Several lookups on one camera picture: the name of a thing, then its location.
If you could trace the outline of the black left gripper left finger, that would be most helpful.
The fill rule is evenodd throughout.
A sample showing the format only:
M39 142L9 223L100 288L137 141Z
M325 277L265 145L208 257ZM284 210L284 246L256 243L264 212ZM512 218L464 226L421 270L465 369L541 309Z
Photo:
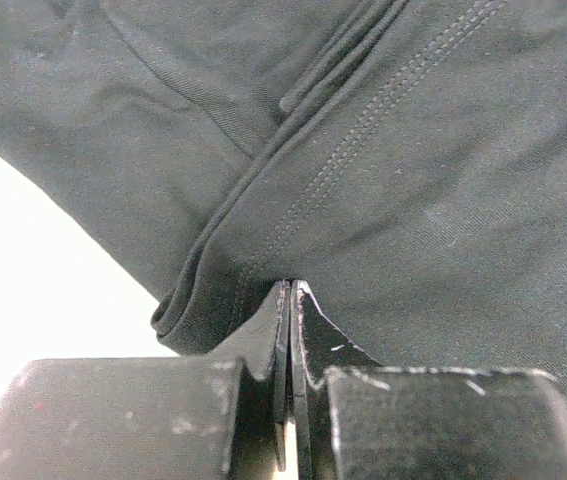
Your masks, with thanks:
M44 359L0 399L0 479L269 479L285 467L288 282L204 355Z

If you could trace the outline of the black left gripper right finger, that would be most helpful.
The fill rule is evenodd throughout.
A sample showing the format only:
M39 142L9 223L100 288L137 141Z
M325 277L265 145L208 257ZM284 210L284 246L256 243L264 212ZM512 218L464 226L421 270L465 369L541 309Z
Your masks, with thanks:
M290 292L303 479L567 479L567 399L533 369L384 366Z

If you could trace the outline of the black t shirt flower print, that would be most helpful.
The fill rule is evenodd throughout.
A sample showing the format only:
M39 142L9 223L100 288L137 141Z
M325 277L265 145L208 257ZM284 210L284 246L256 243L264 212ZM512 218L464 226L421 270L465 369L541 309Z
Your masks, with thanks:
M0 156L211 350L281 279L567 394L567 1L0 1Z

